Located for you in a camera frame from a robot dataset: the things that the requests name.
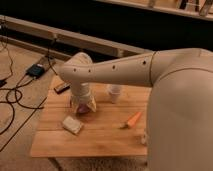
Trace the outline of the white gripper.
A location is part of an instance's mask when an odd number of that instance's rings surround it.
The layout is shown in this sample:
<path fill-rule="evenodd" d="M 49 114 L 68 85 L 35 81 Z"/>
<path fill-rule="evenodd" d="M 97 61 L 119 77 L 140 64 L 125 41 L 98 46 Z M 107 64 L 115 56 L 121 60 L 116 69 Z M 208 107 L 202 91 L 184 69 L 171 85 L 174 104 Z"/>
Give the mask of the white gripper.
<path fill-rule="evenodd" d="M 70 107 L 74 114 L 77 113 L 79 104 L 87 104 L 87 107 L 92 112 L 97 110 L 96 101 L 89 83 L 71 85 Z"/>

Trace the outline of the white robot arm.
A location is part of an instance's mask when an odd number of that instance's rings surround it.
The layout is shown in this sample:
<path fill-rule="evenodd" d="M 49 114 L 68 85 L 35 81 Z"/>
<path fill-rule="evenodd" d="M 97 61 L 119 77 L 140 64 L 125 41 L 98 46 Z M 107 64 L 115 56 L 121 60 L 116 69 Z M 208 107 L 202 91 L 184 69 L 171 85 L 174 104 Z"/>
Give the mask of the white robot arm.
<path fill-rule="evenodd" d="M 83 84 L 149 87 L 149 171 L 213 171 L 213 52 L 200 48 L 155 51 L 94 63 L 78 53 L 59 70 L 76 100 Z"/>

